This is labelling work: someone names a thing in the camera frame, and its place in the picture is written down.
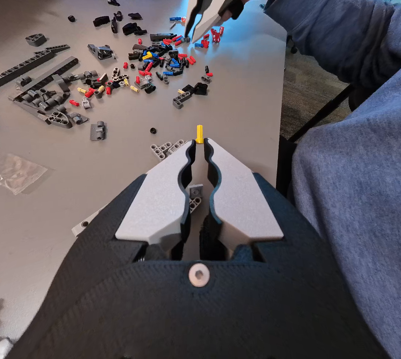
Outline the dark grey curved lego block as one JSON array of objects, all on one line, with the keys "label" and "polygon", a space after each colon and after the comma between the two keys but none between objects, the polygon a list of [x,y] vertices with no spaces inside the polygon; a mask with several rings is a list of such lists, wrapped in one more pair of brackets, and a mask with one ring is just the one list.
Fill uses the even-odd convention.
[{"label": "dark grey curved lego block", "polygon": [[44,43],[46,43],[47,38],[42,33],[38,33],[38,34],[33,34],[30,36],[27,36],[25,38],[25,40],[28,43],[28,45],[33,46],[33,47],[39,47],[39,46],[43,45]]}]

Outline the flat empty clear plastic bag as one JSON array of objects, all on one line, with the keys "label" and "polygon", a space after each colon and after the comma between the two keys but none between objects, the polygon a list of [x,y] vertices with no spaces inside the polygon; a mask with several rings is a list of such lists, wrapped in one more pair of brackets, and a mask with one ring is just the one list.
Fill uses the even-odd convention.
[{"label": "flat empty clear plastic bag", "polygon": [[47,168],[13,154],[0,155],[0,186],[17,195],[45,174]]}]

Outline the light grey lego beam assembly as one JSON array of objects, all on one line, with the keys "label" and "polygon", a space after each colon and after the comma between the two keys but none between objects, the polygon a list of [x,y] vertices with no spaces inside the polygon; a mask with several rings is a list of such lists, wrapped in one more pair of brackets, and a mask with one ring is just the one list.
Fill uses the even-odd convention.
[{"label": "light grey lego beam assembly", "polygon": [[158,161],[165,160],[168,156],[172,155],[175,151],[177,151],[180,147],[185,144],[183,139],[178,140],[175,143],[166,142],[161,146],[152,144],[150,149],[153,155],[158,159]]}]

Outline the dark grey L-shaped lego beam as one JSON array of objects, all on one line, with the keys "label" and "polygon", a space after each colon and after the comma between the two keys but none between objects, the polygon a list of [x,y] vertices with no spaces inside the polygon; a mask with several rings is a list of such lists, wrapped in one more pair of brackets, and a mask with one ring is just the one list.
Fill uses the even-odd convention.
[{"label": "dark grey L-shaped lego beam", "polygon": [[192,97],[193,92],[184,91],[179,89],[178,95],[173,98],[173,106],[177,109],[181,109],[183,107],[183,102],[187,101],[190,97]]}]

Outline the pile of lego pieces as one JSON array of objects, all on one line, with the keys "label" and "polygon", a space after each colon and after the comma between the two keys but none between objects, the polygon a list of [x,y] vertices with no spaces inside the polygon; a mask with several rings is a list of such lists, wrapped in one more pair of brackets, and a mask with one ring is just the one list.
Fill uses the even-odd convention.
[{"label": "pile of lego pieces", "polygon": [[[78,63],[61,75],[53,75],[53,81],[43,88],[29,90],[12,102],[47,125],[71,129],[89,121],[82,111],[92,110],[95,99],[111,96],[118,88],[151,94],[156,90],[153,77],[168,85],[170,78],[183,75],[184,69],[196,63],[192,55],[177,49],[189,43],[189,37],[156,33],[150,34],[150,41],[150,46],[145,46],[139,38],[128,53],[128,62],[122,69],[113,68],[110,75],[99,75],[95,70],[73,74],[70,70]],[[27,73],[17,77],[16,92],[36,78]]]}]

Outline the person's torso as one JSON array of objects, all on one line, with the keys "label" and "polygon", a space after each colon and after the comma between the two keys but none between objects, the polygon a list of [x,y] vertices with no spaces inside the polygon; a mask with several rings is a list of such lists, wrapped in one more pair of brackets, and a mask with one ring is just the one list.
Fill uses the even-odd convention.
[{"label": "person's torso", "polygon": [[331,245],[391,358],[401,354],[400,76],[343,121],[309,130],[292,161],[296,207]]}]

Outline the cluster of black lego panels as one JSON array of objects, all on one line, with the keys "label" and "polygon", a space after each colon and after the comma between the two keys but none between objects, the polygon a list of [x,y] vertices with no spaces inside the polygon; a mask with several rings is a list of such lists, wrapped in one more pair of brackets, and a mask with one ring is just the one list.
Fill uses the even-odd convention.
[{"label": "cluster of black lego panels", "polygon": [[[117,0],[107,0],[107,3],[112,6],[119,7],[120,4],[118,3]],[[100,27],[103,25],[110,24],[111,30],[113,34],[118,33],[118,23],[122,22],[123,20],[123,14],[121,11],[117,11],[116,13],[113,14],[113,18],[110,19],[109,16],[99,16],[96,17],[93,20],[93,25],[94,27]],[[146,35],[148,32],[146,29],[142,29],[136,22],[130,22],[126,25],[123,26],[122,28],[124,35],[128,36],[131,34],[134,34],[136,36],[143,36]]]}]

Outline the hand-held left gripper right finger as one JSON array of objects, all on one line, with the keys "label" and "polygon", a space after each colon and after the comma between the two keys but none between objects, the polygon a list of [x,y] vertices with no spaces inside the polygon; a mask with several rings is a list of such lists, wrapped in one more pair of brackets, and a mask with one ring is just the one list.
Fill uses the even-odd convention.
[{"label": "hand-held left gripper right finger", "polygon": [[282,240],[258,174],[211,138],[204,139],[204,157],[213,186],[204,221],[204,260],[224,260],[226,251],[241,245]]}]

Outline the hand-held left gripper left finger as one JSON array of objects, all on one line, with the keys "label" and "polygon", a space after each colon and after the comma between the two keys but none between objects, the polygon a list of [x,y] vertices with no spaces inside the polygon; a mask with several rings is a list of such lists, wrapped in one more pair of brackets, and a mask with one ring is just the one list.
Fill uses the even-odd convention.
[{"label": "hand-held left gripper left finger", "polygon": [[187,141],[176,152],[150,169],[126,212],[115,237],[159,245],[181,260],[190,233],[190,198],[196,142]]}]

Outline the long dark grey lego beam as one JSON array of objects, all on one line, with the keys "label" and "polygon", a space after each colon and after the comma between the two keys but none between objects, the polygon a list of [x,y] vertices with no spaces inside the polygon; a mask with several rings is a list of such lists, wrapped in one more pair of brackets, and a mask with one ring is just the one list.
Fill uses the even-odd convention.
[{"label": "long dark grey lego beam", "polygon": [[33,57],[23,61],[20,64],[12,66],[11,68],[5,71],[1,71],[0,86],[3,86],[10,81],[13,81],[17,77],[22,76],[28,71],[54,58],[57,53],[68,49],[70,49],[70,46],[67,44],[63,44],[58,46],[47,47],[44,50],[35,52]]},{"label": "long dark grey lego beam", "polygon": [[49,83],[51,83],[53,81],[53,75],[61,75],[65,72],[69,71],[71,68],[73,68],[78,63],[79,63],[78,58],[76,58],[74,56],[70,56],[68,59],[62,61],[60,64],[54,66],[49,71],[38,76],[33,81],[29,82],[19,92],[14,92],[12,95],[8,96],[8,99],[10,101],[15,101],[17,98],[22,97],[22,95],[25,94],[29,90],[37,91],[37,90],[43,88],[44,86],[48,85]]}]

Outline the light grey lego bracket assembly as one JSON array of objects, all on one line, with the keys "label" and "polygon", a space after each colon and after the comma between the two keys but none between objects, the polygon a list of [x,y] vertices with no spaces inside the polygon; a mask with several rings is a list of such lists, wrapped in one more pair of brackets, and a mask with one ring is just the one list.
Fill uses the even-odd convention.
[{"label": "light grey lego bracket assembly", "polygon": [[203,197],[203,184],[195,184],[189,185],[188,188],[189,194],[189,210],[192,214],[193,211],[201,204]]}]

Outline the dark grey angled lego panel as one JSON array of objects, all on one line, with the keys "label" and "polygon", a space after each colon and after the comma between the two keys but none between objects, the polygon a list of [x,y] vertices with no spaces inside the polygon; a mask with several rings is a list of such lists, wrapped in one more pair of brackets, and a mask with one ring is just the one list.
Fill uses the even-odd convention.
[{"label": "dark grey angled lego panel", "polygon": [[108,58],[116,59],[116,56],[110,46],[98,47],[93,44],[88,44],[88,50],[101,61]]}]

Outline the dark grey lego connector block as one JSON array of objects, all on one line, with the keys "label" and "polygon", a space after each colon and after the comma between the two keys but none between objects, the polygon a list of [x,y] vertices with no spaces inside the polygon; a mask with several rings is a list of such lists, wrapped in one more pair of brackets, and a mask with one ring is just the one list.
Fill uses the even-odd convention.
[{"label": "dark grey lego connector block", "polygon": [[107,136],[107,127],[104,121],[97,121],[90,126],[90,141],[103,141]]}]

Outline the person's right forearm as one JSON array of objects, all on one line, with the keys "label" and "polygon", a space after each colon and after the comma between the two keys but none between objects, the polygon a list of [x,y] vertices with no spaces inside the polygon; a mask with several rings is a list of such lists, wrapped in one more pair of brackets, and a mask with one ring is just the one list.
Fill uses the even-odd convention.
[{"label": "person's right forearm", "polygon": [[274,0],[267,15],[303,55],[341,81],[383,85],[401,67],[400,5],[382,0]]}]

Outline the black metal table leg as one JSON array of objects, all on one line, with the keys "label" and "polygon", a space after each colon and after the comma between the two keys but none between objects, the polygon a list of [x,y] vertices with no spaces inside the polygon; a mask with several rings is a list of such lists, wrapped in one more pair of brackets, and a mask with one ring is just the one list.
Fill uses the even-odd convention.
[{"label": "black metal table leg", "polygon": [[341,91],[336,97],[331,99],[325,104],[315,116],[313,116],[304,126],[302,126],[294,135],[292,135],[288,141],[297,142],[302,136],[306,134],[308,130],[316,126],[319,122],[323,121],[326,117],[332,114],[342,103],[345,101],[353,91],[355,91],[353,85],[348,85],[343,91]]}]

